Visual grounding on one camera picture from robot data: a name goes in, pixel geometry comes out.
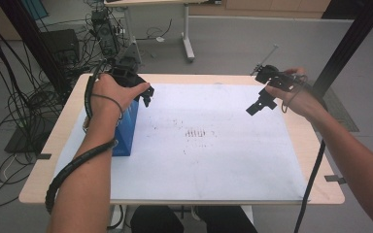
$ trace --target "black cable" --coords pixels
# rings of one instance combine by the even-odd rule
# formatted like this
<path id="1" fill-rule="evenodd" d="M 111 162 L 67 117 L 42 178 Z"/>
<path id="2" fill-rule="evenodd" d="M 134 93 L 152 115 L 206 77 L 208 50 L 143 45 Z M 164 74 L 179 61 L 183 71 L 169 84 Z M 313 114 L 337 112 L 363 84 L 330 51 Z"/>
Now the black cable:
<path id="1" fill-rule="evenodd" d="M 19 60 L 19 62 L 24 66 L 24 68 L 25 68 L 25 70 L 26 71 L 29 71 L 29 73 L 31 73 L 31 70 L 30 70 L 30 68 L 29 69 L 27 69 L 26 68 L 26 66 L 22 63 L 22 61 L 20 60 L 20 58 L 17 56 L 17 58 L 18 58 L 18 60 Z M 30 81 L 31 81 L 31 83 L 35 86 L 35 84 L 34 84 L 34 80 L 32 80 L 32 79 L 30 79 Z M 18 96 L 21 98 L 21 99 L 25 99 L 25 97 L 23 97 L 24 95 L 22 94 L 22 93 L 19 93 L 18 92 Z M 23 107 L 28 107 L 28 104 L 29 104 L 29 101 L 26 101 L 26 103 L 24 103 L 23 105 L 22 105 L 22 108 Z M 20 111 L 17 111 L 18 112 L 18 114 L 20 115 L 20 116 L 22 116 L 22 115 L 26 115 L 26 112 L 25 111 L 23 111 L 23 113 L 21 113 Z"/>
<path id="2" fill-rule="evenodd" d="M 7 68 L 7 71 L 8 71 L 8 74 L 9 74 L 9 77 L 11 79 L 11 83 L 13 85 L 13 87 L 15 88 L 15 90 L 17 91 L 17 93 L 19 94 L 19 96 L 22 96 L 21 95 L 21 91 L 20 91 L 20 88 L 19 86 L 17 85 L 17 79 L 15 78 L 15 74 L 14 74 L 14 71 L 12 70 L 11 68 L 11 65 L 7 59 L 7 57 L 5 56 L 5 54 L 0 50 L 0 58 L 2 59 L 2 61 L 4 62 L 6 68 Z"/>
<path id="3" fill-rule="evenodd" d="M 7 201 L 7 202 L 2 203 L 2 204 L 0 204 L 0 207 L 5 206 L 5 205 L 7 205 L 7 204 L 10 204 L 11 202 L 16 201 L 18 198 L 19 198 L 19 196 L 17 196 L 16 198 L 14 198 L 14 199 L 12 199 L 12 200 L 9 200 L 9 201 Z"/>
<path id="4" fill-rule="evenodd" d="M 95 84 L 95 81 L 98 78 L 99 71 L 101 70 L 101 67 L 106 64 L 106 62 L 106 59 L 103 59 L 99 62 L 99 65 L 96 67 L 95 71 L 93 72 L 93 75 L 89 76 L 89 79 L 86 84 L 84 105 L 86 115 L 89 119 L 92 118 L 92 109 L 90 108 L 90 95 L 92 94 L 93 85 Z"/>
<path id="5" fill-rule="evenodd" d="M 17 180 L 17 181 L 14 181 L 14 182 L 9 182 L 9 179 L 6 179 L 5 181 L 1 178 L 1 172 L 2 172 L 2 169 L 3 169 L 3 167 L 4 167 L 4 165 L 5 165 L 5 163 L 10 159 L 10 158 L 12 158 L 14 156 L 14 160 L 15 160 L 15 158 L 17 157 L 17 155 L 16 154 L 13 154 L 12 156 L 9 156 L 9 157 L 7 157 L 5 160 L 4 160 L 4 162 L 1 164 L 1 166 L 0 166 L 0 183 L 5 183 L 5 184 L 15 184 L 15 183 L 20 183 L 20 182 L 22 182 L 23 180 L 25 180 L 26 178 L 28 178 L 29 177 L 29 174 L 28 175 L 26 175 L 25 177 L 23 177 L 23 178 L 21 178 L 21 179 L 19 179 L 19 180 Z M 24 164 L 23 166 L 28 166 L 28 165 L 32 165 L 33 163 L 28 163 L 28 164 Z"/>
<path id="6" fill-rule="evenodd" d="M 44 28 L 44 27 L 54 26 L 57 24 L 65 23 L 65 22 L 75 22 L 75 21 L 85 21 L 85 19 L 73 19 L 73 20 L 65 20 L 65 21 L 60 21 L 60 22 L 55 22 L 55 23 L 49 23 L 49 24 L 45 24 L 39 27 L 39 29 Z"/>
<path id="7" fill-rule="evenodd" d="M 19 168 L 16 172 L 14 172 L 10 177 L 8 177 L 8 179 L 1 184 L 0 186 L 0 190 L 7 184 L 7 182 L 14 176 L 16 175 L 18 172 L 20 172 L 21 170 L 23 170 L 27 165 L 24 165 L 22 166 L 21 168 Z"/>
<path id="8" fill-rule="evenodd" d="M 30 162 L 27 158 L 27 156 L 25 156 L 25 160 L 26 162 L 23 162 L 23 161 L 19 161 L 19 156 L 15 157 L 15 161 L 20 164 L 20 165 L 33 165 L 35 164 L 34 162 Z"/>
<path id="9" fill-rule="evenodd" d="M 157 36 L 157 37 L 151 37 L 151 35 L 149 35 L 148 34 L 148 30 L 150 30 L 150 28 L 147 30 L 147 35 L 148 35 L 148 37 L 147 38 L 141 38 L 141 39 L 137 39 L 137 40 L 141 40 L 141 41 L 145 41 L 145 40 L 154 40 L 154 39 L 156 39 L 156 38 L 158 38 L 158 37 L 163 37 L 163 36 L 165 36 L 166 35 L 166 33 L 169 31 L 169 29 L 171 28 L 171 25 L 172 25 L 172 18 L 171 18 L 171 20 L 169 20 L 169 25 L 168 25 L 168 29 L 166 29 L 166 31 L 163 33 L 163 34 L 161 34 L 160 36 Z"/>
<path id="10" fill-rule="evenodd" d="M 18 112 L 19 106 L 17 105 L 17 98 L 16 97 L 12 97 L 12 98 L 10 97 L 8 99 L 8 108 L 10 109 L 10 114 L 11 114 L 12 118 L 16 118 L 16 117 L 13 115 L 13 111 L 11 109 L 11 102 L 10 102 L 11 99 L 14 99 L 13 103 L 15 104 L 15 108 L 16 108 L 14 110 L 14 112 L 18 113 L 18 121 L 19 122 L 17 122 L 17 128 L 22 132 L 22 135 L 25 136 L 26 143 L 28 145 L 32 145 L 32 135 L 33 135 L 33 132 L 31 132 L 30 126 L 32 125 L 31 118 L 34 117 L 35 115 L 29 115 L 26 112 L 19 113 Z"/>
<path id="11" fill-rule="evenodd" d="M 316 162 L 311 172 L 310 179 L 308 180 L 307 188 L 305 189 L 304 197 L 302 198 L 301 210 L 299 211 L 298 219 L 296 221 L 295 229 L 293 231 L 295 233 L 298 232 L 299 227 L 301 226 L 302 219 L 304 218 L 305 210 L 307 209 L 308 197 L 310 196 L 311 189 L 314 184 L 314 180 L 317 176 L 318 170 L 320 169 L 324 151 L 325 151 L 325 142 L 322 140 Z"/>
<path id="12" fill-rule="evenodd" d="M 128 222 L 124 221 L 123 223 L 125 224 L 125 226 L 129 227 L 129 229 L 131 229 L 131 228 L 132 228 L 132 226 L 131 226 L 131 225 L 129 225 L 129 223 L 128 223 Z"/>
<path id="13" fill-rule="evenodd" d="M 114 225 L 110 225 L 110 226 L 107 226 L 107 230 L 113 230 L 115 228 L 117 228 L 123 221 L 123 208 L 122 208 L 122 205 L 119 205 L 119 210 L 120 210 L 120 217 L 119 217 L 119 220 L 116 224 Z"/>
<path id="14" fill-rule="evenodd" d="M 59 190 L 62 183 L 65 179 L 72 174 L 77 168 L 79 168 L 82 164 L 89 161 L 91 158 L 95 157 L 99 153 L 102 153 L 110 148 L 112 148 L 116 144 L 115 138 L 112 139 L 110 142 L 106 144 L 102 144 L 96 148 L 86 151 L 85 153 L 77 156 L 74 160 L 69 162 L 52 180 L 50 187 L 47 191 L 47 196 L 45 198 L 45 205 L 47 207 L 47 211 L 49 213 L 52 212 L 52 208 L 55 202 L 56 192 Z"/>
<path id="15" fill-rule="evenodd" d="M 22 42 L 22 45 L 23 45 L 23 50 L 25 52 L 26 60 L 28 62 L 28 68 L 29 68 L 28 69 L 29 72 L 26 72 L 26 75 L 28 76 L 29 81 L 31 82 L 32 86 L 36 89 L 38 87 L 35 85 L 36 80 L 33 78 L 33 75 L 32 75 L 32 66 L 31 66 L 31 61 L 29 59 L 29 52 L 26 49 L 26 44 L 24 42 Z"/>

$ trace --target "paper sheet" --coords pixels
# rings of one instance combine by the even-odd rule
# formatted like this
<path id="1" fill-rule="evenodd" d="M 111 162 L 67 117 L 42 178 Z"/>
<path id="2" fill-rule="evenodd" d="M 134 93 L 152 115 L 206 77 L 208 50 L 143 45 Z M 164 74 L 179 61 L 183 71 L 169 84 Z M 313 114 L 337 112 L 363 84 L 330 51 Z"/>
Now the paper sheet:
<path id="1" fill-rule="evenodd" d="M 114 157 L 111 199 L 151 201 L 296 201 L 305 181 L 280 108 L 246 109 L 261 86 L 153 84 L 140 104 L 132 153 Z M 75 154 L 83 110 L 56 165 Z"/>

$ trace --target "electronic equipment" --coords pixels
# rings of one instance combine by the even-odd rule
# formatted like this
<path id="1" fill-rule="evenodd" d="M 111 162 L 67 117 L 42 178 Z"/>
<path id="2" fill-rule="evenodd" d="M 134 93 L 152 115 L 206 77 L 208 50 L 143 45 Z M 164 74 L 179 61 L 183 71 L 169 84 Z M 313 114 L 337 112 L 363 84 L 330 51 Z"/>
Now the electronic equipment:
<path id="1" fill-rule="evenodd" d="M 80 44 L 73 29 L 41 32 L 41 37 L 60 65 L 73 65 L 79 62 Z"/>
<path id="2" fill-rule="evenodd" d="M 105 57 L 115 56 L 119 52 L 119 44 L 114 28 L 108 20 L 108 10 L 92 11 L 93 32 Z"/>
<path id="3" fill-rule="evenodd" d="M 291 92 L 296 90 L 296 87 L 300 87 L 301 89 L 305 89 L 309 91 L 325 108 L 326 105 L 322 98 L 316 94 L 313 88 L 307 84 L 308 77 L 303 74 L 288 74 L 286 72 L 280 72 L 278 68 L 272 65 L 265 65 L 263 63 L 268 59 L 268 57 L 278 48 L 277 45 L 274 45 L 274 48 L 271 52 L 263 59 L 262 62 L 258 63 L 254 70 L 251 72 L 251 76 L 254 73 L 256 74 L 255 80 L 263 83 L 268 84 L 274 87 L 277 87 L 283 91 Z M 248 109 L 247 113 L 253 116 L 258 111 L 261 111 L 264 107 L 269 107 L 273 110 L 277 107 L 277 104 L 274 102 L 275 97 L 270 95 L 265 88 L 259 92 L 258 100 L 252 104 Z"/>

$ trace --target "finger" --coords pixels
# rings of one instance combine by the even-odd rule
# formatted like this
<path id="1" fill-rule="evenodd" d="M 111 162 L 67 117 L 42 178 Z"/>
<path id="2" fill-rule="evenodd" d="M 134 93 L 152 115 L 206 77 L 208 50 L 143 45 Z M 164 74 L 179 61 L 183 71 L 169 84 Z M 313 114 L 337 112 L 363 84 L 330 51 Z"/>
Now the finger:
<path id="1" fill-rule="evenodd" d="M 150 83 L 139 83 L 135 85 L 134 87 L 130 88 L 130 95 L 132 98 L 135 98 L 142 92 L 146 91 L 148 88 L 150 88 L 151 84 Z"/>
<path id="2" fill-rule="evenodd" d="M 271 94 L 272 96 L 274 97 L 277 97 L 277 98 L 280 98 L 280 99 L 283 99 L 285 97 L 285 92 L 280 90 L 279 88 L 276 88 L 274 86 L 271 86 L 271 85 L 267 85 L 265 87 L 265 90 Z"/>

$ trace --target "metal stand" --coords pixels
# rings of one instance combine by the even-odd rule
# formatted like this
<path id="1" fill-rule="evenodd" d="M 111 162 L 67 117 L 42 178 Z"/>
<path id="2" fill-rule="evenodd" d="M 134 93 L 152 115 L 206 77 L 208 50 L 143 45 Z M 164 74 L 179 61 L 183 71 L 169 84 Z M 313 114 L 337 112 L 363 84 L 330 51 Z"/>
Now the metal stand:
<path id="1" fill-rule="evenodd" d="M 188 16 L 189 16 L 189 5 L 184 4 L 184 10 L 185 10 L 185 16 L 184 16 L 184 32 L 182 33 L 183 36 L 183 41 L 184 41 L 184 47 L 186 48 L 186 57 L 190 60 L 193 61 L 195 58 L 195 55 L 193 54 L 192 50 L 192 45 L 190 44 L 189 41 L 189 21 L 188 21 Z"/>
<path id="2" fill-rule="evenodd" d="M 314 90 L 324 96 L 356 49 L 373 28 L 373 1 L 368 1 L 348 29 L 344 38 L 331 55 L 321 74 L 314 83 Z"/>
<path id="3" fill-rule="evenodd" d="M 123 14 L 125 15 L 125 22 L 126 22 L 126 32 L 128 33 L 129 37 L 129 48 L 128 50 L 131 50 L 131 57 L 134 57 L 135 60 L 139 63 L 142 64 L 142 58 L 141 54 L 139 53 L 138 50 L 138 45 L 136 44 L 136 39 L 135 36 L 133 35 L 132 29 L 131 29 L 131 12 L 128 7 L 124 7 L 123 9 Z"/>

